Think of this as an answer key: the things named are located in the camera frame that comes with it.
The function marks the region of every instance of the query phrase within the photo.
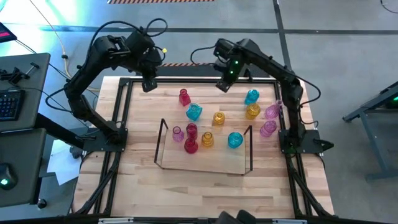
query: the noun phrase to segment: warning tape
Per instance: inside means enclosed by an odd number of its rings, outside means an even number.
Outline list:
[[[172,2],[213,2],[216,0],[108,0],[108,4],[172,3]]]
[[[209,65],[210,63],[164,63],[161,67],[176,67],[176,66],[197,66],[197,65]]]

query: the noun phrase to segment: magenta glass bottle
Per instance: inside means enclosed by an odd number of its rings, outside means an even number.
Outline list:
[[[189,97],[186,89],[180,90],[180,103],[182,106],[187,106],[191,103],[191,98]]]
[[[269,137],[276,130],[276,121],[267,121],[261,128],[260,134],[262,137]]]
[[[277,100],[276,104],[273,104],[273,105],[270,105],[269,107],[267,107],[266,112],[265,112],[266,118],[274,119],[274,118],[278,117],[281,106],[282,106],[282,100]]]
[[[178,126],[173,128],[173,139],[176,142],[180,142],[184,139],[184,132]]]
[[[187,153],[194,154],[195,152],[197,152],[199,146],[198,146],[198,143],[194,139],[188,138],[185,141],[184,148]]]
[[[194,140],[198,138],[198,127],[193,123],[187,126],[187,138],[192,138]]]

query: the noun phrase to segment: concrete floor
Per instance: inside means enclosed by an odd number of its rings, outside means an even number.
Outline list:
[[[216,0],[206,3],[170,4],[106,4],[106,0],[34,1],[53,25],[98,27],[104,22],[122,20],[137,26],[155,17],[163,17],[171,28],[250,28],[278,29],[272,0]],[[398,2],[385,0],[388,7],[398,11]],[[384,10],[379,0],[279,0],[285,29],[312,30],[398,30],[397,14]],[[25,17],[13,16],[15,12]],[[63,70],[61,47],[53,32],[41,31],[46,25],[29,2],[8,1],[0,12],[0,21],[14,23],[8,27],[19,40],[37,52],[52,54],[51,63]],[[100,35],[129,35],[127,32],[102,32]],[[92,32],[59,32],[67,54],[70,72],[82,63]],[[193,49],[213,45],[217,38],[237,41],[249,37],[263,52],[284,62],[279,34],[254,33],[166,33],[155,38],[160,47],[168,49],[165,63],[189,62]],[[325,153],[326,175],[336,215],[343,218],[397,223],[398,179],[366,182],[364,175],[379,171],[376,158],[359,120],[346,124],[341,117],[370,99],[380,90],[396,82],[398,69],[397,35],[308,35],[287,34],[286,44],[292,68],[296,74],[318,85],[320,100],[311,103],[313,117],[319,120],[323,139],[335,143]],[[15,42],[0,44],[0,56],[28,54]],[[200,52],[197,62],[212,62],[211,52]],[[99,88],[104,75],[128,75],[117,69],[104,71],[92,84]],[[51,93],[64,84],[64,78],[49,69],[44,90]],[[307,87],[309,97],[316,91]],[[86,94],[89,100],[93,96]],[[56,99],[67,105],[63,95]],[[40,112],[67,128],[82,127],[69,114],[40,106]],[[66,214],[73,182],[57,186],[48,177],[42,188],[42,197],[49,206],[37,211],[35,207],[20,205],[0,208],[0,220],[30,217],[49,217]]]

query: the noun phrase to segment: workbench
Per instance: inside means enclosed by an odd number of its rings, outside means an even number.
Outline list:
[[[96,111],[111,120],[120,77],[104,77]],[[305,85],[302,101],[307,101]],[[162,118],[168,123],[186,122],[185,108],[178,102],[180,89],[185,88],[193,103],[203,107],[199,126],[211,126],[213,115],[226,115],[225,129],[244,131],[253,128],[253,171],[245,176],[161,169],[154,163],[155,149]],[[245,118],[244,98],[248,90],[260,92],[261,114],[255,120]],[[122,102],[126,97],[123,91]],[[293,218],[289,178],[285,156],[281,153],[277,131],[269,138],[261,137],[260,127],[266,121],[265,109],[275,103],[275,88],[265,84],[235,84],[227,93],[214,83],[159,83],[155,90],[144,93],[140,83],[132,88],[126,128],[127,146],[121,154],[113,197],[112,217],[208,217],[215,218],[224,210],[236,216],[245,209],[256,218]],[[119,119],[123,107],[119,110]],[[302,118],[312,120],[308,104]],[[103,165],[103,152],[94,152],[81,167],[73,208],[78,210],[98,185]],[[333,214],[323,164],[313,154],[302,154],[308,188],[326,211]],[[296,185],[300,208],[303,197]],[[101,212],[109,184],[102,197]]]

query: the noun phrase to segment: blue glass bottle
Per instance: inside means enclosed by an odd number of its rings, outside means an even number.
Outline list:
[[[193,121],[197,121],[202,111],[202,107],[196,103],[191,103],[187,110],[187,117]]]
[[[260,97],[260,93],[257,90],[249,90],[246,95],[246,99],[244,100],[244,104],[249,105],[252,103],[256,103]]]
[[[236,149],[240,145],[242,145],[243,137],[240,133],[233,132],[228,136],[228,146]]]

